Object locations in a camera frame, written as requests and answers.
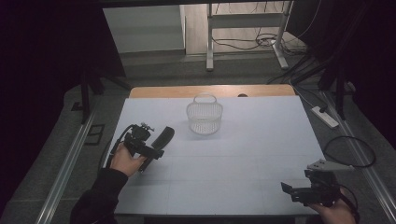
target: black curtain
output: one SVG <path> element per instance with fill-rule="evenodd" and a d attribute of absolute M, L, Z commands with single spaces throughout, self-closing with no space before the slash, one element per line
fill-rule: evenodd
<path fill-rule="evenodd" d="M 396 148 L 396 1 L 374 1 L 345 54 L 354 101 Z"/>
<path fill-rule="evenodd" d="M 305 42 L 310 53 L 328 59 L 361 0 L 294 1 L 286 31 Z"/>
<path fill-rule="evenodd" d="M 125 76 L 99 5 L 0 1 L 0 212 L 35 161 L 85 68 Z"/>

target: black cable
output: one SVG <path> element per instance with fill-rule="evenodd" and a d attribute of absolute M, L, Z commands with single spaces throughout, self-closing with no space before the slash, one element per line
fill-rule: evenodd
<path fill-rule="evenodd" d="M 357 141 L 361 142 L 362 144 L 364 144 L 364 145 L 369 149 L 369 151 L 371 152 L 371 154 L 372 154 L 372 156 L 373 156 L 373 160 L 372 160 L 369 164 L 365 164 L 365 165 L 354 165 L 354 164 L 348 164 L 348 163 L 346 163 L 346 162 L 344 162 L 344 161 L 340 161 L 340 160 L 336 159 L 335 157 L 333 157 L 332 155 L 330 155 L 330 154 L 327 152 L 327 149 L 328 149 L 328 147 L 329 147 L 329 145 L 330 145 L 331 142 L 333 142 L 333 141 L 335 141 L 335 140 L 337 140 L 337 139 L 340 139 L 340 138 L 350 138 L 350 139 L 354 139 L 354 140 L 357 140 Z M 366 142 L 364 142 L 363 140 L 361 140 L 361 139 L 359 139 L 359 138 L 357 138 L 357 137 L 347 136 L 347 135 L 340 135 L 340 136 L 337 136 L 337 137 L 334 137 L 333 139 L 331 139 L 331 140 L 324 146 L 324 148 L 323 148 L 323 154 L 325 154 L 326 156 L 328 156 L 329 158 L 331 158 L 332 160 L 334 160 L 334 161 L 336 161 L 336 162 L 338 162 L 338 163 L 341 163 L 341 164 L 347 165 L 347 166 L 353 166 L 353 167 L 355 167 L 355 168 L 367 168 L 367 167 L 372 166 L 372 165 L 375 163 L 375 161 L 376 161 L 376 155 L 375 155 L 374 150 L 373 150 Z"/>
<path fill-rule="evenodd" d="M 256 35 L 256 40 L 257 40 L 257 38 L 259 38 L 260 32 L 261 32 L 261 31 L 262 31 L 262 28 L 260 27 L 259 32 L 258 32 L 257 35 Z"/>
<path fill-rule="evenodd" d="M 256 42 L 256 40 L 248 40 L 248 39 L 216 39 L 216 41 L 226 41 L 226 40 L 230 40 L 230 41 L 245 41 L 245 42 Z"/>
<path fill-rule="evenodd" d="M 110 146 L 111 139 L 112 138 L 110 138 L 110 140 L 108 140 L 108 142 L 106 143 L 105 149 L 103 150 L 102 155 L 100 156 L 99 165 L 98 165 L 98 174 L 99 174 L 100 169 L 102 169 L 103 158 L 107 152 L 108 147 Z"/>
<path fill-rule="evenodd" d="M 274 35 L 274 34 L 268 34 L 268 33 L 264 33 L 264 34 L 260 34 L 260 30 L 259 30 L 259 33 L 257 34 L 257 36 L 256 36 L 256 40 L 257 39 L 259 39 L 259 36 L 262 36 L 262 35 L 271 35 L 272 37 L 265 37 L 265 38 L 262 38 L 262 39 L 276 39 L 276 37 L 277 37 L 277 35 Z"/>
<path fill-rule="evenodd" d="M 351 202 L 347 198 L 347 196 L 345 196 L 342 192 L 340 192 L 338 195 L 340 197 L 340 199 L 342 201 L 344 201 L 344 203 L 346 203 L 346 205 L 350 208 L 350 212 L 351 212 L 352 216 L 355 218 L 355 222 L 358 224 L 359 221 L 361 220 L 361 215 L 359 214 L 359 211 L 358 211 L 358 199 L 357 199 L 356 195 L 352 192 L 351 189 L 347 188 L 346 186 L 340 185 L 340 184 L 338 184 L 338 186 L 340 186 L 344 189 L 347 189 L 351 193 L 353 199 L 355 200 L 355 204 L 353 204 L 353 202 Z"/>
<path fill-rule="evenodd" d="M 294 70 L 296 70 L 298 67 L 300 67 L 301 65 L 303 65 L 306 61 L 308 61 L 311 58 L 311 55 L 307 54 L 305 55 L 303 58 L 300 59 L 299 62 L 297 62 L 297 64 L 295 64 L 291 69 L 289 69 L 287 72 L 285 72 L 283 75 L 277 76 L 277 77 L 271 77 L 270 79 L 268 79 L 268 81 L 266 82 L 267 85 L 271 84 L 272 82 L 274 82 L 277 79 L 280 79 L 282 77 L 288 76 L 289 74 L 292 74 L 294 72 Z"/>
<path fill-rule="evenodd" d="M 309 67 L 310 65 L 312 65 L 312 63 L 314 63 L 315 61 L 316 61 L 316 60 L 312 60 L 312 62 L 309 63 L 308 65 L 306 65 L 305 67 L 301 68 L 301 69 L 298 70 L 298 71 L 293 72 L 293 73 L 290 75 L 289 80 L 292 81 L 293 77 L 294 77 L 296 74 L 298 74 L 298 73 L 304 71 L 307 67 Z M 286 77 L 284 77 L 284 79 L 280 82 L 280 84 L 286 82 L 285 78 L 286 78 Z"/>
<path fill-rule="evenodd" d="M 339 22 L 340 25 L 337 26 L 329 35 L 326 35 L 326 37 L 323 41 L 317 43 L 315 46 L 311 46 L 311 49 L 313 49 L 315 51 L 315 49 L 320 49 L 325 45 L 326 46 L 329 45 L 329 42 L 339 41 L 340 36 L 342 36 L 341 33 L 343 31 L 345 31 L 345 29 L 348 27 L 348 25 L 352 21 L 352 17 L 354 16 L 354 13 L 356 12 L 355 8 L 357 8 L 357 7 L 353 7 L 352 10 L 349 10 L 348 13 L 343 17 L 343 20 Z"/>
<path fill-rule="evenodd" d="M 134 124 L 129 125 L 120 135 L 120 138 L 117 139 L 116 143 L 114 144 L 113 148 L 110 151 L 110 154 L 108 155 L 108 159 L 107 159 L 107 163 L 106 163 L 106 168 L 108 168 L 110 166 L 111 160 L 113 159 L 114 153 L 116 153 L 116 150 L 119 146 L 119 144 L 121 143 L 121 140 L 123 138 L 123 136 L 129 131 L 129 129 L 131 129 L 134 126 Z"/>
<path fill-rule="evenodd" d="M 220 3 L 218 3 L 218 7 L 216 7 L 216 12 L 215 12 L 215 14 L 218 14 L 219 6 L 220 6 Z"/>
<path fill-rule="evenodd" d="M 257 45 L 257 46 L 252 47 L 252 48 L 242 49 L 242 48 L 238 48 L 238 47 L 236 47 L 236 46 L 234 46 L 234 45 L 219 43 L 219 42 L 218 42 L 216 39 L 214 39 L 213 37 L 212 37 L 212 40 L 213 40 L 216 44 L 218 44 L 218 45 L 223 45 L 223 46 L 231 47 L 231 48 L 234 48 L 234 49 L 241 49 L 241 50 L 256 49 L 256 48 L 258 48 L 258 47 L 260 46 L 260 45 Z"/>
<path fill-rule="evenodd" d="M 259 2 L 256 3 L 256 7 L 251 11 L 250 13 L 253 13 L 254 11 L 257 11 L 257 7 L 259 6 Z"/>
<path fill-rule="evenodd" d="M 276 1 L 274 1 L 274 10 L 275 10 L 275 12 L 277 12 Z"/>
<path fill-rule="evenodd" d="M 290 55 L 290 56 L 305 55 L 305 54 L 307 54 L 306 51 L 302 51 L 302 50 L 298 50 L 298 49 L 289 49 L 289 48 L 286 46 L 286 41 L 285 41 L 283 38 L 282 38 L 282 40 L 281 40 L 280 46 L 282 47 L 282 50 L 283 50 L 286 54 L 288 54 L 288 55 Z"/>
<path fill-rule="evenodd" d="M 347 188 L 347 186 L 345 186 L 345 185 L 338 184 L 338 186 L 340 186 L 340 187 L 346 189 L 347 191 L 349 191 L 349 193 L 350 193 L 350 194 L 352 195 L 352 197 L 353 197 L 353 200 L 355 201 L 354 206 L 355 206 L 356 210 L 358 210 L 358 209 L 359 209 L 358 198 L 357 198 L 356 195 L 353 193 L 353 191 L 352 191 L 351 189 Z"/>
<path fill-rule="evenodd" d="M 306 92 L 308 92 L 308 93 L 314 95 L 318 100 L 320 100 L 320 101 L 324 104 L 324 106 L 321 106 L 321 107 L 320 107 L 320 112 L 321 112 L 321 113 L 325 112 L 326 109 L 327 109 L 327 107 L 329 107 L 329 106 L 327 105 L 327 103 L 326 103 L 324 100 L 322 100 L 320 97 L 318 97 L 318 96 L 317 96 L 316 94 L 314 94 L 312 91 L 306 90 L 306 89 L 304 89 L 304 88 L 302 88 L 302 87 L 300 87 L 300 86 L 296 86 L 296 87 L 299 88 L 300 90 L 306 91 Z"/>

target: cable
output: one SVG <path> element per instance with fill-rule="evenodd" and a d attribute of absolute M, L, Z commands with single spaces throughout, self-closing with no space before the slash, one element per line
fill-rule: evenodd
<path fill-rule="evenodd" d="M 352 194 L 352 196 L 353 196 L 353 198 L 355 200 L 355 204 L 353 204 L 353 202 L 351 202 L 347 198 L 347 196 L 345 196 L 342 192 L 339 192 L 338 196 L 340 197 L 340 200 L 344 201 L 344 203 L 346 203 L 346 205 L 349 207 L 350 213 L 355 218 L 355 223 L 358 224 L 359 221 L 361 220 L 361 215 L 359 214 L 359 211 L 358 211 L 358 199 L 356 198 L 356 195 L 352 192 L 352 190 L 350 190 L 346 186 L 344 186 L 344 185 L 338 185 L 338 186 L 347 189 Z"/>
<path fill-rule="evenodd" d="M 373 160 L 372 160 L 371 162 L 369 162 L 368 164 L 365 164 L 365 165 L 354 165 L 354 164 L 348 164 L 348 163 L 346 163 L 346 162 L 344 162 L 344 161 L 340 161 L 340 160 L 336 159 L 335 157 L 333 157 L 332 155 L 330 155 L 330 154 L 327 152 L 327 150 L 328 150 L 328 147 L 329 147 L 329 145 L 330 145 L 331 142 L 333 142 L 333 141 L 335 141 L 335 140 L 337 140 L 337 139 L 340 139 L 340 138 L 350 138 L 350 139 L 354 139 L 354 140 L 357 140 L 357 141 L 361 142 L 362 144 L 364 144 L 364 145 L 369 149 L 369 151 L 371 152 L 371 154 L 372 154 L 372 156 L 373 156 Z M 375 155 L 375 152 L 374 152 L 374 150 L 373 150 L 366 142 L 364 142 L 363 140 L 359 139 L 358 137 L 353 137 L 353 136 L 348 136 L 348 135 L 340 135 L 340 136 L 337 136 L 337 137 L 334 137 L 333 139 L 331 139 L 331 140 L 324 146 L 324 148 L 323 148 L 323 154 L 325 154 L 326 156 L 328 156 L 329 158 L 331 158 L 332 160 L 334 160 L 334 161 L 336 161 L 336 162 L 338 162 L 338 163 L 341 163 L 341 164 L 347 165 L 347 166 L 353 166 L 353 167 L 355 167 L 355 168 L 367 168 L 367 167 L 370 167 L 370 166 L 374 165 L 374 163 L 376 162 L 376 155 Z"/>
<path fill-rule="evenodd" d="M 297 89 L 291 84 L 290 80 L 289 80 L 289 84 L 294 88 L 295 91 L 297 91 Z M 312 105 L 311 103 L 309 103 L 309 101 L 307 101 L 307 100 L 305 99 L 305 97 L 303 97 L 303 96 L 300 94 L 299 91 L 297 91 L 297 93 L 299 94 L 299 96 L 300 96 L 307 104 L 311 105 L 312 108 L 315 107 L 314 105 Z"/>
<path fill-rule="evenodd" d="M 218 14 L 219 6 L 220 6 L 220 3 L 218 3 L 218 7 L 216 7 L 216 12 L 215 12 L 215 14 Z"/>
<path fill-rule="evenodd" d="M 259 6 L 259 3 L 260 3 L 260 2 L 257 2 L 257 3 L 256 3 L 256 7 L 253 9 L 253 11 L 250 12 L 250 14 L 253 13 L 254 11 L 257 11 L 257 7 Z"/>
<path fill-rule="evenodd" d="M 108 140 L 108 142 L 106 143 L 105 149 L 103 150 L 102 155 L 101 155 L 101 157 L 100 157 L 99 165 L 98 165 L 98 174 L 99 174 L 100 169 L 102 168 L 103 158 L 104 158 L 104 156 L 105 156 L 105 154 L 106 154 L 106 152 L 107 152 L 108 146 L 110 146 L 111 139 L 112 139 L 112 138 L 110 138 L 110 140 Z"/>
<path fill-rule="evenodd" d="M 116 150 L 119 146 L 119 143 L 121 142 L 123 136 L 128 132 L 129 129 L 131 129 L 134 126 L 134 124 L 129 125 L 120 135 L 120 138 L 117 139 L 116 143 L 114 144 L 113 148 L 110 151 L 110 154 L 108 155 L 107 163 L 106 163 L 106 168 L 110 167 L 111 160 L 113 159 L 114 153 L 116 153 Z"/>
<path fill-rule="evenodd" d="M 327 103 L 326 103 L 324 100 L 322 100 L 320 97 L 318 97 L 318 96 L 317 96 L 316 94 L 314 94 L 312 91 L 306 90 L 306 89 L 304 89 L 304 88 L 302 88 L 302 87 L 300 87 L 300 86 L 298 86 L 298 88 L 301 89 L 301 90 L 303 90 L 303 91 L 306 91 L 306 92 L 308 92 L 308 93 L 310 93 L 310 94 L 312 94 L 312 95 L 314 95 L 318 100 L 320 100 L 320 101 L 324 104 L 324 106 L 321 106 L 321 107 L 320 107 L 320 112 L 321 112 L 321 113 L 325 112 L 326 109 L 327 109 L 327 107 L 329 107 L 329 106 L 327 105 Z"/>
<path fill-rule="evenodd" d="M 277 12 L 276 1 L 274 1 L 274 10 L 275 10 L 275 12 Z"/>
<path fill-rule="evenodd" d="M 315 61 L 316 61 L 316 60 L 314 59 L 314 60 L 312 60 L 311 63 L 309 63 L 308 65 L 306 65 L 304 68 L 301 68 L 300 70 L 293 72 L 293 73 L 290 75 L 289 79 L 292 79 L 297 73 L 300 73 L 300 72 L 304 71 L 307 67 L 311 66 L 312 63 L 314 63 Z M 280 83 L 280 84 L 283 84 L 283 83 L 285 82 L 285 78 L 286 78 L 286 77 L 283 77 L 282 81 L 279 82 L 279 83 Z"/>
<path fill-rule="evenodd" d="M 299 62 L 297 62 L 297 64 L 295 64 L 291 69 L 289 69 L 287 72 L 285 72 L 283 75 L 280 75 L 278 77 L 271 77 L 270 79 L 268 79 L 268 81 L 266 82 L 267 85 L 271 84 L 272 82 L 274 82 L 277 79 L 280 79 L 282 77 L 285 77 L 289 74 L 292 74 L 294 72 L 294 70 L 296 70 L 298 67 L 300 67 L 301 65 L 303 65 L 306 61 L 308 61 L 311 58 L 311 55 L 306 54 L 303 58 L 300 59 Z"/>
<path fill-rule="evenodd" d="M 272 35 L 272 37 L 258 38 L 258 37 L 261 36 L 261 35 Z M 257 34 L 256 39 L 254 39 L 254 40 L 246 40 L 246 39 L 215 39 L 215 38 L 212 37 L 213 41 L 214 41 L 216 44 L 218 44 L 218 45 L 228 46 L 228 47 L 231 47 L 231 48 L 234 48 L 234 49 L 241 49 L 241 50 L 256 49 L 256 48 L 258 48 L 258 47 L 270 47 L 270 46 L 273 45 L 273 44 L 269 43 L 268 40 L 273 40 L 273 39 L 275 39 L 275 38 L 276 38 L 276 35 L 274 35 L 274 34 L 260 34 L 260 31 L 259 31 L 259 33 Z M 226 40 L 232 40 L 232 41 L 245 41 L 245 42 L 256 42 L 257 46 L 252 47 L 252 48 L 243 49 L 243 48 L 239 48 L 239 47 L 234 46 L 234 45 L 219 43 L 219 41 L 226 41 Z"/>
<path fill-rule="evenodd" d="M 219 43 L 219 42 L 218 42 L 216 39 L 214 39 L 213 37 L 212 37 L 212 40 L 213 40 L 216 44 L 218 44 L 218 45 L 228 46 L 228 47 L 231 47 L 231 48 L 234 48 L 234 49 L 241 49 L 241 50 L 256 49 L 256 48 L 258 48 L 258 47 L 260 46 L 260 45 L 257 45 L 257 46 L 252 47 L 252 48 L 242 49 L 242 48 L 238 48 L 237 46 L 234 46 L 234 45 Z"/>
<path fill-rule="evenodd" d="M 318 15 L 318 11 L 319 11 L 319 8 L 320 8 L 320 5 L 321 5 L 321 1 L 322 1 L 322 0 L 319 0 L 319 4 L 318 4 L 317 11 L 315 12 L 315 15 L 314 15 L 314 17 L 312 18 L 311 23 L 310 23 L 309 26 L 305 29 L 305 31 L 303 31 L 300 35 L 296 36 L 295 38 L 289 40 L 288 42 L 290 42 L 290 41 L 292 41 L 292 40 L 294 40 L 294 39 L 300 38 L 301 36 L 303 36 L 303 35 L 309 30 L 309 28 L 311 28 L 312 24 L 314 23 L 315 18 L 316 18 L 317 15 Z"/>
<path fill-rule="evenodd" d="M 338 184 L 338 186 L 339 187 L 342 187 L 342 188 L 344 188 L 344 189 L 346 189 L 347 191 L 349 191 L 349 193 L 352 195 L 352 197 L 353 197 L 353 200 L 355 201 L 355 208 L 356 208 L 356 210 L 358 210 L 359 209 L 359 205 L 358 205 L 358 198 L 356 197 L 356 195 L 353 193 L 353 191 L 351 190 L 351 189 L 349 189 L 349 188 L 347 188 L 347 186 L 345 186 L 345 185 L 342 185 L 342 184 Z"/>
<path fill-rule="evenodd" d="M 282 47 L 282 50 L 286 53 L 286 54 L 288 54 L 288 55 L 290 55 L 290 56 L 294 56 L 294 55 L 305 55 L 307 52 L 306 51 L 302 51 L 302 50 L 292 50 L 292 49 L 289 49 L 288 47 L 287 47 L 287 45 L 286 45 L 286 43 L 287 42 L 285 42 L 285 40 L 282 38 L 281 39 L 281 47 Z"/>

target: white table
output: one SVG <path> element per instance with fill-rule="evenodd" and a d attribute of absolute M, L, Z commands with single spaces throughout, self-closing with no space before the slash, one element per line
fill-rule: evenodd
<path fill-rule="evenodd" d="M 280 187 L 309 187 L 307 164 L 324 159 L 298 96 L 219 98 L 220 129 L 193 133 L 186 107 L 191 98 L 127 99 L 112 147 L 130 124 L 176 133 L 143 174 L 130 178 L 116 213 L 135 215 L 310 215 Z"/>

